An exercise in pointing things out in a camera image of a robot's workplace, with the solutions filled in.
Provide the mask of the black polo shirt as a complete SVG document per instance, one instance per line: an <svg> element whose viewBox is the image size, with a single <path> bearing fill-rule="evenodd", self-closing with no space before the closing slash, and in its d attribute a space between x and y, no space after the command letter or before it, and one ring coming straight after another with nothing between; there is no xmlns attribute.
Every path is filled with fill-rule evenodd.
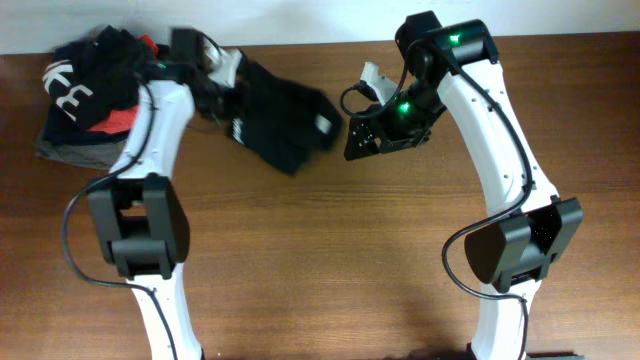
<svg viewBox="0 0 640 360"><path fill-rule="evenodd" d="M323 91L277 77L253 60L243 61L239 76L241 107L226 128L230 140L288 176L334 147L344 119Z"/></svg>

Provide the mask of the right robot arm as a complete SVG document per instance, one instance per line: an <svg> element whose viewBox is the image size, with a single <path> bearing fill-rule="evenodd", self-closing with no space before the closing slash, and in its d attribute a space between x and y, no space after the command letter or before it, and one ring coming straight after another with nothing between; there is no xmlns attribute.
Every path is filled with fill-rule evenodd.
<svg viewBox="0 0 640 360"><path fill-rule="evenodd" d="M426 143L450 114L481 183L487 215L455 233L480 288L475 334L462 359L524 359L533 299L583 221L536 160L510 103L499 52L479 20L445 26L408 16L395 35L403 72L392 81L367 63L354 90L370 101L350 114L347 160Z"/></svg>

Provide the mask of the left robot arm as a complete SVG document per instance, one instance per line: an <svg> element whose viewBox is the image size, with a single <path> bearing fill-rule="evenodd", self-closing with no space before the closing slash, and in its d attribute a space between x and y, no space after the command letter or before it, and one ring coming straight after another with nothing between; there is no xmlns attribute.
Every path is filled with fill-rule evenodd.
<svg viewBox="0 0 640 360"><path fill-rule="evenodd" d="M139 107L108 175L88 192L105 262L133 293L154 359L202 359L184 287L187 216L172 185L183 134L196 113L218 118L243 55L193 28L171 32L166 62L139 76Z"/></svg>

